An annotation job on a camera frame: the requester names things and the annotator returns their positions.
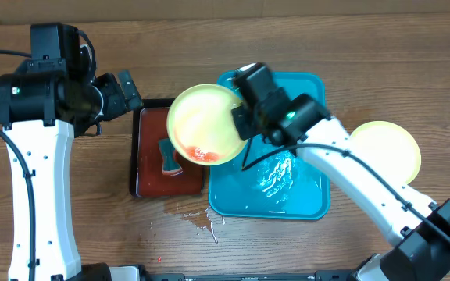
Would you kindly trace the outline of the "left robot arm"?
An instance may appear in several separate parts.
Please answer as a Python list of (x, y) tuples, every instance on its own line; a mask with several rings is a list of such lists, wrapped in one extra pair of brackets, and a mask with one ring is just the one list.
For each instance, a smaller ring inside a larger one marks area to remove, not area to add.
[(73, 234), (70, 156), (90, 126), (141, 106), (126, 70), (92, 84), (63, 71), (0, 77), (0, 130), (11, 160), (10, 280), (139, 280), (137, 265), (82, 265)]

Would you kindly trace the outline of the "green orange sponge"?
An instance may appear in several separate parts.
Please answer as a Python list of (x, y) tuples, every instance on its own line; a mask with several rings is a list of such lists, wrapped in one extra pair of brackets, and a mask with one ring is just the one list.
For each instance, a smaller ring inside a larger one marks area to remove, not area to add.
[(177, 162), (177, 151), (169, 138), (158, 141), (159, 151), (162, 156), (162, 174), (165, 176), (176, 176), (183, 172)]

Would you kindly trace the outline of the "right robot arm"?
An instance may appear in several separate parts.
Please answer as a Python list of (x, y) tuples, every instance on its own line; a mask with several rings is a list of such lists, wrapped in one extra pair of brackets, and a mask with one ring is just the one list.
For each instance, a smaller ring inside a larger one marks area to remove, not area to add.
[(312, 165), (347, 194), (393, 247), (373, 254), (348, 274), (350, 280), (440, 280), (450, 272), (450, 199), (438, 205), (396, 183), (365, 156), (341, 122), (323, 105), (301, 94), (232, 109), (241, 138), (263, 135), (276, 150), (253, 162), (289, 151)]

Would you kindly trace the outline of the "yellow plate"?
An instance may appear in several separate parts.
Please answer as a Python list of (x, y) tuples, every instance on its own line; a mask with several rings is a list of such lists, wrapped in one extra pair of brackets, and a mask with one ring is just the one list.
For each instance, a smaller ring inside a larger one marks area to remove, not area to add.
[(241, 98), (218, 84), (199, 84), (179, 94), (170, 106), (166, 129), (178, 154), (198, 165), (221, 165), (246, 145), (231, 111)]
[(372, 121), (358, 126), (351, 138), (376, 166), (401, 184), (411, 183), (421, 167), (421, 152), (414, 137), (399, 125)]

